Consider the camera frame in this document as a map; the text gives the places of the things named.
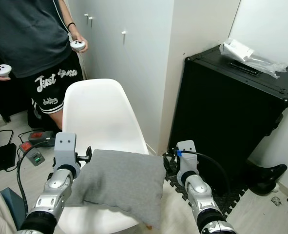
black cable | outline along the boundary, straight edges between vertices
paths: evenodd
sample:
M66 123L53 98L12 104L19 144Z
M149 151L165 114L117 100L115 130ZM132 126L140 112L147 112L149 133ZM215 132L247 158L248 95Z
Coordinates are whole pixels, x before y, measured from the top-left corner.
M14 131L13 130L0 130L0 132L12 132L11 137L9 138L8 145L12 142Z
M19 150L21 151L21 149L19 149L19 148L18 148L17 151L16 151L18 161L20 160L20 156L19 156L19 153L18 153ZM16 163L16 167L14 167L13 169L8 170L8 168L7 168L7 169L4 169L4 170L5 170L6 172L12 172L13 170L15 170L15 169L17 168L18 161L17 161L17 163Z
M28 132L20 133L20 134L18 135L18 137L19 137L19 139L21 140L21 142L23 143L21 137L22 137L24 134L26 134L26 133L31 133L31 132L35 132L35 131L40 131L40 130L41 130L41 131L44 131L43 129L30 130L30 131L28 131Z
M202 158L204 158L206 160L209 160L210 162L214 163L218 167L218 169L222 172L223 178L224 178L224 181L225 181L225 184L226 184L226 187L227 187L227 196L225 198L225 202L224 202L223 208L221 210L222 213L224 214L224 212L225 212L224 210L225 210L225 207L227 205L227 202L228 202L228 199L229 199L229 196L230 196L230 181L228 179L228 176L227 176L224 168L216 160L214 160L213 158L211 158L211 157L209 157L207 155L204 155L204 154L201 154L201 153L197 153L197 152L193 152L193 151L185 151L185 150L182 150L180 152L181 153L194 154L194 155L201 156Z
M28 203L27 203L27 198L26 198L26 194L23 190L23 187L22 187L22 184L21 184L21 179L20 179L20 166L21 166L21 163L22 163L22 160L25 158L25 156L27 155L27 153L36 148L38 145L40 144L43 144L43 143L46 143L48 140L44 140L44 141L41 141L37 144L34 144L33 146L31 146L27 151L25 151L21 157L21 159L18 161L17 163L17 183L18 183L18 186L19 186L19 190L21 192L21 196L22 196L22 200L23 200L23 205L24 205L24 208L25 208L25 218L27 217L28 215Z

person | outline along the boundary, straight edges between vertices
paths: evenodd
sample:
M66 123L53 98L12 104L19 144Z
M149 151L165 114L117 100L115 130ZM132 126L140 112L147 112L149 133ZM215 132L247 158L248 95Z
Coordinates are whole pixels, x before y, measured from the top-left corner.
M88 41L79 33L64 0L0 0L0 58L38 105L62 129L66 89L83 80L73 40Z

white vr controller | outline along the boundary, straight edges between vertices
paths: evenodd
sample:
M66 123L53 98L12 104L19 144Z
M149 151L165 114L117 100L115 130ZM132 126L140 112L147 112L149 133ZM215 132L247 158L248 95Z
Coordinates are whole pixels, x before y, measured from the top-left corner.
M73 42L70 43L70 46L74 50L79 52L85 48L85 42L83 42L83 41L79 42L78 40L74 40Z
M10 65L1 64L0 65L0 77L8 77L8 74L11 72L12 67Z

white wardrobe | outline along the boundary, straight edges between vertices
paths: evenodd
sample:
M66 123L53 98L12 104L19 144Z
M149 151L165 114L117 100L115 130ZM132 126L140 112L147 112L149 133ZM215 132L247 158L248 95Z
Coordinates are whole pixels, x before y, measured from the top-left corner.
M239 2L68 0L87 77L122 85L152 152L166 151L184 58L229 36Z

black shorts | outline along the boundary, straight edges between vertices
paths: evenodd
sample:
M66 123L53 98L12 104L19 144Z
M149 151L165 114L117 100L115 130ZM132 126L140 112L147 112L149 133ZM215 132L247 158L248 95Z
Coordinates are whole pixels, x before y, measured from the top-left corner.
M67 88L83 80L83 75L78 56L72 51L60 64L19 80L34 107L38 105L43 113L52 114L62 110Z

